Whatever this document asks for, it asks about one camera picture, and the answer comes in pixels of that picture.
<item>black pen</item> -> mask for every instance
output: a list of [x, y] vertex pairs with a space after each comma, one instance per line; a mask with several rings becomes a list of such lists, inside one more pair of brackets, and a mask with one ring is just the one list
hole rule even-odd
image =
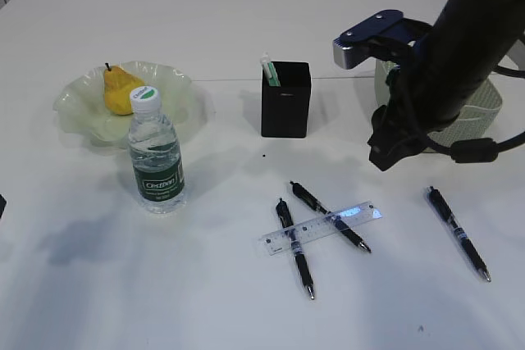
[[452, 213], [452, 210], [446, 203], [443, 196], [441, 196], [439, 190], [434, 189], [431, 186], [428, 189], [428, 200], [431, 202], [432, 206], [437, 210], [437, 213], [439, 213], [441, 219], [443, 219], [443, 221], [449, 225], [450, 229], [452, 230], [452, 234], [454, 234], [454, 237], [458, 240], [459, 244], [461, 245], [461, 248], [463, 248], [463, 250], [467, 254], [468, 259], [474, 265], [474, 268], [476, 269], [477, 273], [484, 280], [490, 282], [491, 275], [489, 274], [489, 271], [486, 268], [485, 262], [483, 262], [482, 258], [477, 253], [473, 243], [470, 241], [470, 239], [468, 239], [467, 234], [465, 234], [465, 231], [461, 227], [459, 227], [454, 213]]
[[[283, 201], [282, 198], [279, 198], [279, 203], [276, 206], [276, 211], [284, 229], [286, 227], [291, 227], [292, 225], [294, 225], [294, 221], [292, 220], [292, 216], [290, 214], [290, 211], [288, 210], [288, 205], [286, 205], [286, 202]], [[313, 280], [312, 276], [310, 275], [310, 271], [308, 270], [308, 264], [306, 263], [306, 257], [304, 256], [303, 248], [301, 247], [301, 242], [299, 242], [295, 237], [295, 230], [286, 231], [286, 235], [288, 235], [288, 238], [290, 238], [292, 252], [295, 257], [295, 264], [297, 265], [297, 269], [299, 270], [299, 275], [301, 275], [301, 281], [303, 282], [303, 286], [308, 292], [308, 296], [311, 299], [315, 299], [315, 293], [313, 291]]]
[[[292, 192], [294, 192], [295, 196], [303, 200], [306, 205], [308, 205], [314, 211], [321, 212], [323, 215], [331, 213], [303, 186], [294, 181], [290, 181], [290, 183], [292, 185]], [[352, 229], [350, 229], [350, 227], [348, 227], [346, 223], [341, 220], [340, 216], [330, 216], [328, 219], [346, 238], [349, 239], [351, 243], [362, 250], [372, 253], [372, 250], [367, 245], [367, 243], [364, 242], [363, 239]]]

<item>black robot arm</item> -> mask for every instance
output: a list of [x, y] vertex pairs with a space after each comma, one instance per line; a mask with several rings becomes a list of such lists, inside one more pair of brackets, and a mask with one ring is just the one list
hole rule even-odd
[[513, 74], [498, 63], [523, 31], [525, 0], [449, 0], [433, 26], [384, 10], [343, 32], [334, 40], [339, 66], [353, 68], [368, 57], [399, 65], [386, 81], [388, 104], [372, 116], [370, 161], [387, 170], [429, 147], [457, 162], [489, 162], [525, 143], [525, 133], [503, 143], [474, 139], [451, 147], [427, 136], [453, 123], [494, 69]]

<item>black pen holder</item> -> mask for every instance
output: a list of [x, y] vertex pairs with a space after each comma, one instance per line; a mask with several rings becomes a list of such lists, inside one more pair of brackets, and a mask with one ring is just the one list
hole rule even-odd
[[281, 86], [270, 86], [262, 73], [261, 135], [303, 139], [308, 125], [312, 78], [308, 63], [274, 61]]

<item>glass bowl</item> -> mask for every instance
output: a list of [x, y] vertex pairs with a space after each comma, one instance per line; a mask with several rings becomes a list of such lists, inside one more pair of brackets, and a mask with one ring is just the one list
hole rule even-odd
[[[189, 140], [199, 129], [202, 103], [190, 87], [191, 79], [173, 67], [146, 61], [117, 64], [157, 88], [162, 98], [162, 111], [171, 118], [181, 142]], [[92, 69], [68, 84], [57, 97], [53, 110], [58, 113], [61, 129], [90, 138], [93, 144], [125, 148], [133, 115], [119, 116], [104, 104], [105, 66]]]

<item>green pen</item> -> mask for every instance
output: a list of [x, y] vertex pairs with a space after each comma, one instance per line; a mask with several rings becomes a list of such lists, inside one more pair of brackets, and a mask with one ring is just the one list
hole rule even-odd
[[261, 66], [264, 70], [264, 75], [268, 80], [268, 84], [270, 86], [281, 86], [276, 68], [273, 65], [272, 59], [270, 59], [270, 56], [266, 52], [261, 57]]

